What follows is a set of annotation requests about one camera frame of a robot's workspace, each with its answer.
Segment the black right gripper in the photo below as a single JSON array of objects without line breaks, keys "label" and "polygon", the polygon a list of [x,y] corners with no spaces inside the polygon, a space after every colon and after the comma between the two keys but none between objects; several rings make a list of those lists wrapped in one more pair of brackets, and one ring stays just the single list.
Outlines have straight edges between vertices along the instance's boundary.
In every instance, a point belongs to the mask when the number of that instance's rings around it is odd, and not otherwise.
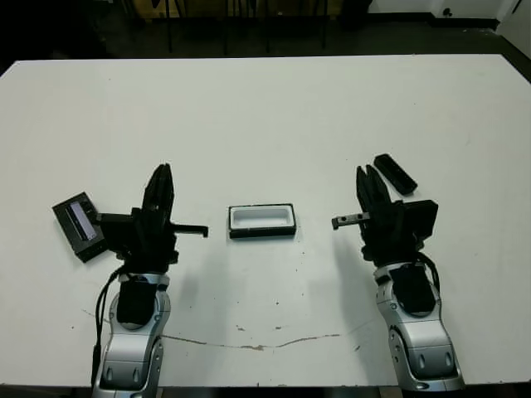
[{"label": "black right gripper", "polygon": [[362,211],[334,217],[332,228],[336,231],[342,226],[359,226],[363,258],[374,265],[417,261],[415,217],[420,214],[423,202],[391,201],[386,183],[371,165],[357,167],[356,192]]}]

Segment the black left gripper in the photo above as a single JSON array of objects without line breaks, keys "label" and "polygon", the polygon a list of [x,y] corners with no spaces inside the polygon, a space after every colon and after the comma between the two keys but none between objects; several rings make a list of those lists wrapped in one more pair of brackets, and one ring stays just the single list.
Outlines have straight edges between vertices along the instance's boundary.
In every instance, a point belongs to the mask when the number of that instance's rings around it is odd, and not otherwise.
[{"label": "black left gripper", "polygon": [[144,190],[143,208],[134,208],[128,215],[115,217],[114,252],[130,273],[167,272],[170,265],[178,262],[178,234],[208,237],[207,226],[172,221],[173,201],[171,166],[160,164]]}]

